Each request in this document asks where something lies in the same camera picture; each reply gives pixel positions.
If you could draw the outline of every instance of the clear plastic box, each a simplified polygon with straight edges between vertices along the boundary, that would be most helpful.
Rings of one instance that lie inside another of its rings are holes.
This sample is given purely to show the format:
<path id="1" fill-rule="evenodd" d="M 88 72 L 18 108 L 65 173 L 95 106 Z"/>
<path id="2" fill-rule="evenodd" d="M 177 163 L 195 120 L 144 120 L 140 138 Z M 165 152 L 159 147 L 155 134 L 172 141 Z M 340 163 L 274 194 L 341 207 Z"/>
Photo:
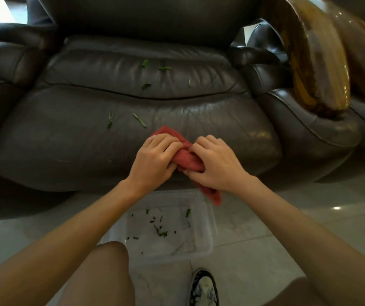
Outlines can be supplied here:
<path id="1" fill-rule="evenodd" d="M 124 214 L 99 243 L 124 243 L 131 266 L 202 257 L 213 250 L 210 216 L 214 219 L 213 210 L 198 190 L 155 191 Z"/>

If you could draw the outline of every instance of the red towel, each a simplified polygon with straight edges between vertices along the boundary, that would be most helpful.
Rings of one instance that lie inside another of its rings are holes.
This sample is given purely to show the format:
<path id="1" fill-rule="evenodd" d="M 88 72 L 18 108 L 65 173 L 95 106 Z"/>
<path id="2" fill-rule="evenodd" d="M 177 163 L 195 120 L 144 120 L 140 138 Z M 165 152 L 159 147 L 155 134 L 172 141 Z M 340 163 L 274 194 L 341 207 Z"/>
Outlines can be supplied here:
<path id="1" fill-rule="evenodd" d="M 152 136 L 162 133 L 170 134 L 178 138 L 182 143 L 182 148 L 179 151 L 177 151 L 177 153 L 171 159 L 172 162 L 178 164 L 179 171 L 184 171 L 185 169 L 189 169 L 196 172 L 202 172 L 202 173 L 205 172 L 205 165 L 202 162 L 201 158 L 196 154 L 189 152 L 189 149 L 192 146 L 192 144 L 189 141 L 187 141 L 180 133 L 167 126 L 162 126 L 159 130 L 155 131 L 152 134 Z M 219 190 L 205 187 L 195 181 L 194 183 L 207 197 L 210 198 L 210 200 L 215 206 L 221 205 L 222 194 Z"/>

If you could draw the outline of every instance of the hand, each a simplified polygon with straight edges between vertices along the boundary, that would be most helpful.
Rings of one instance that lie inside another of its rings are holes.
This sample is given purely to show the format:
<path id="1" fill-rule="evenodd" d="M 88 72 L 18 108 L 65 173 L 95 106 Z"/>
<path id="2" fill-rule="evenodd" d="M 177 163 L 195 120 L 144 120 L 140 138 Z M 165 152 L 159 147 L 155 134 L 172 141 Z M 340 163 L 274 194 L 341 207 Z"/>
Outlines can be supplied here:
<path id="1" fill-rule="evenodd" d="M 181 147 L 182 143 L 178 138 L 170 134 L 149 137 L 137 152 L 126 180 L 141 196 L 154 191 L 168 180 L 177 168 L 177 164 L 170 161 Z"/>
<path id="2" fill-rule="evenodd" d="M 201 185 L 232 193 L 246 176 L 250 176 L 242 168 L 233 150 L 220 138 L 200 136 L 190 151 L 201 158 L 205 172 L 185 170 L 184 174 Z"/>

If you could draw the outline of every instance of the brown wooden decor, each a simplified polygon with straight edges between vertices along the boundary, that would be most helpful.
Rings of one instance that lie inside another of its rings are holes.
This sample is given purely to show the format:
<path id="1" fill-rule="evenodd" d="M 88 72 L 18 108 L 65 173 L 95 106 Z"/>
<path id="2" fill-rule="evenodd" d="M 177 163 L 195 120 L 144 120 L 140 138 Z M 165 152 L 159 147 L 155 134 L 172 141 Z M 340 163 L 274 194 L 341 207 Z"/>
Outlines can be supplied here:
<path id="1" fill-rule="evenodd" d="M 347 58 L 328 15 L 308 0 L 262 0 L 260 16 L 282 37 L 297 99 L 319 115 L 347 109 Z"/>
<path id="2" fill-rule="evenodd" d="M 365 22 L 329 0 L 310 0 L 332 20 L 347 53 L 351 86 L 365 102 Z"/>

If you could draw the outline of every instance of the sneaker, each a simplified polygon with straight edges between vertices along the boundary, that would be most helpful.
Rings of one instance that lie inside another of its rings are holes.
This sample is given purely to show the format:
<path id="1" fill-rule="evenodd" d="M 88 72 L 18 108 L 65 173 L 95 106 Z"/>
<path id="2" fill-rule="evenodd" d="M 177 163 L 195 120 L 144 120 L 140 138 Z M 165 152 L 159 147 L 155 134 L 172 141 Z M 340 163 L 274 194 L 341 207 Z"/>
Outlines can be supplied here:
<path id="1" fill-rule="evenodd" d="M 219 306 L 218 290 L 211 273 L 200 268 L 192 277 L 188 306 Z"/>

